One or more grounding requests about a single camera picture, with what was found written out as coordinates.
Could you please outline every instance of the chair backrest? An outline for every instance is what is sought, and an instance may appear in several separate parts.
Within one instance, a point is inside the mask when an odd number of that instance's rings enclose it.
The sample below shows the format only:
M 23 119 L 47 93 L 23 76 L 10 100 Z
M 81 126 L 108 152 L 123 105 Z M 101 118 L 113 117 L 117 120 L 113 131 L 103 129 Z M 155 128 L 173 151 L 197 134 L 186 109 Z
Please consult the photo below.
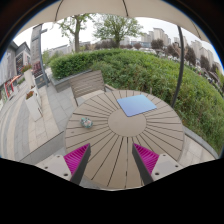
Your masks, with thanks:
M 75 98 L 97 90 L 105 91 L 105 84 L 100 70 L 77 75 L 69 79 L 69 83 Z

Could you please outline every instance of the pavement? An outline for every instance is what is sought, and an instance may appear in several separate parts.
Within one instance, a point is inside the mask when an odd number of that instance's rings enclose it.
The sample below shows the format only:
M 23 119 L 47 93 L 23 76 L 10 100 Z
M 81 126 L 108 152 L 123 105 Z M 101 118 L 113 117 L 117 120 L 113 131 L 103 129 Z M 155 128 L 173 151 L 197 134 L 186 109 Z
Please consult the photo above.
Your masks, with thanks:
M 71 88 L 57 93 L 52 84 L 39 89 L 43 117 L 33 121 L 25 103 L 28 86 L 24 81 L 20 91 L 7 101 L 0 111 L 0 155 L 2 158 L 36 165 L 51 155 L 65 155 L 64 131 L 77 105 Z M 94 95 L 96 91 L 80 98 L 78 104 Z M 196 141 L 185 135 L 185 144 L 178 161 L 183 167 L 214 160 Z M 85 177 L 80 186 L 99 189 Z

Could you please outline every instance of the parasol pole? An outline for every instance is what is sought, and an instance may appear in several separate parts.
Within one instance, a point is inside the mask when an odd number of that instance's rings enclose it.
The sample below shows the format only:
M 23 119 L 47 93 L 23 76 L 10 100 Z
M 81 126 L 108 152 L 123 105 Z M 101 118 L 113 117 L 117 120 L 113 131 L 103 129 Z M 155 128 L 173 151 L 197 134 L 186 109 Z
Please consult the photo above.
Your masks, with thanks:
M 177 99 L 178 93 L 180 91 L 180 85 L 181 85 L 181 82 L 182 82 L 182 77 L 183 77 L 183 72 L 184 72 L 184 41 L 183 41 L 183 35 L 182 35 L 181 28 L 179 26 L 177 26 L 177 27 L 178 27 L 179 36 L 180 36 L 181 56 L 180 56 L 179 78 L 178 78 L 178 82 L 177 82 L 176 91 L 175 91 L 175 94 L 173 96 L 173 102 L 171 104 L 172 108 L 174 108 L 174 105 L 176 103 L 176 99 Z

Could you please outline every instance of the round wooden table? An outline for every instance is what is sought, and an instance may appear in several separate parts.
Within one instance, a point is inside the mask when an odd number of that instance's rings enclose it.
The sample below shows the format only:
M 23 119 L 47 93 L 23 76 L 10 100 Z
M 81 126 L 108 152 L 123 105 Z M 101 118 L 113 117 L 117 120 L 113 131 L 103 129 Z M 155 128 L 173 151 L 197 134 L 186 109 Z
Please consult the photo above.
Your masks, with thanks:
M 139 94 L 145 95 L 157 109 L 127 117 L 117 99 Z M 81 126 L 82 117 L 93 121 L 90 129 Z M 133 142 L 157 154 L 167 153 L 177 161 L 184 143 L 181 120 L 167 103 L 155 96 L 116 90 L 81 104 L 71 116 L 65 133 L 67 153 L 90 143 L 91 156 L 84 175 L 104 189 L 144 185 L 132 155 Z

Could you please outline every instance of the sky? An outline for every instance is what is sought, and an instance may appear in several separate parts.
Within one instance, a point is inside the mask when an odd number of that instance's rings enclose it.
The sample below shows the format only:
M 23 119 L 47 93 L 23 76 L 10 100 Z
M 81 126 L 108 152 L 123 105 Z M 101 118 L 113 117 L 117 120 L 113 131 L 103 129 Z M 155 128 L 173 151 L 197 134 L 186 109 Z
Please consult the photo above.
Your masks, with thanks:
M 143 26 L 142 32 L 148 33 L 148 31 L 153 31 L 153 28 L 161 28 L 164 30 L 164 32 L 168 35 L 169 38 L 171 38 L 171 43 L 174 42 L 174 37 L 179 37 L 178 28 L 176 25 L 165 22 L 159 19 L 152 19 L 152 18 L 136 18 L 140 25 Z M 59 29 L 59 25 L 53 23 L 44 23 L 42 26 L 42 29 L 47 29 L 46 33 L 43 33 L 41 35 L 41 51 L 43 52 L 46 49 L 56 48 L 62 45 L 68 45 L 69 39 L 67 37 L 62 37 L 61 31 Z M 86 30 L 81 30 L 79 34 L 79 39 L 82 42 L 85 41 L 91 41 L 91 43 L 95 43 L 97 39 L 93 37 L 93 22 L 88 21 L 86 23 Z M 214 61 L 218 62 L 221 66 L 222 63 L 219 59 L 219 56 L 217 55 L 214 47 L 205 42 L 201 41 L 198 37 L 196 37 L 194 34 L 190 33 L 189 31 L 182 28 L 183 36 L 186 37 L 188 44 L 191 44 L 191 41 L 198 40 L 202 43 L 202 46 L 205 49 L 210 50 L 213 53 Z M 30 47 L 30 39 L 32 34 L 32 27 L 25 30 L 21 34 L 19 34 L 15 39 L 13 40 L 17 45 L 22 44 L 23 42 L 27 42 L 27 45 Z M 140 40 L 141 38 L 131 38 L 131 40 Z

